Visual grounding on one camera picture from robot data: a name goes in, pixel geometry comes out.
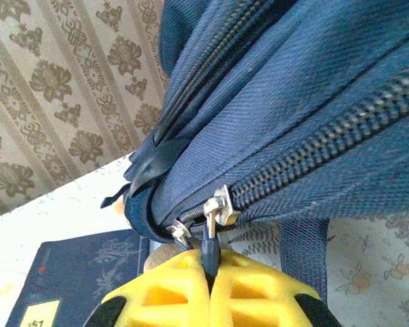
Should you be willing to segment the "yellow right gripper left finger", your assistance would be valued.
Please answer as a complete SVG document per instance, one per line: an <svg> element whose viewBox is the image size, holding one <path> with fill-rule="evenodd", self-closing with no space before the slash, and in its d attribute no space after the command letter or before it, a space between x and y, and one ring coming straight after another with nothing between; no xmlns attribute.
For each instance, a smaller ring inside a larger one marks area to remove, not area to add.
<svg viewBox="0 0 409 327"><path fill-rule="evenodd" d="M183 252L109 292L85 326L210 326L200 252Z"/></svg>

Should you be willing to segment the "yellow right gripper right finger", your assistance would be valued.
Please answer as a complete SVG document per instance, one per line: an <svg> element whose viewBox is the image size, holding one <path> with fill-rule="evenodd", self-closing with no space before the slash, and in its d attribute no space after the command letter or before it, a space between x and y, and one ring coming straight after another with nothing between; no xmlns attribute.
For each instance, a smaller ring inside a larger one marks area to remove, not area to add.
<svg viewBox="0 0 409 327"><path fill-rule="evenodd" d="M231 250L210 295L211 326L341 326L317 291Z"/></svg>

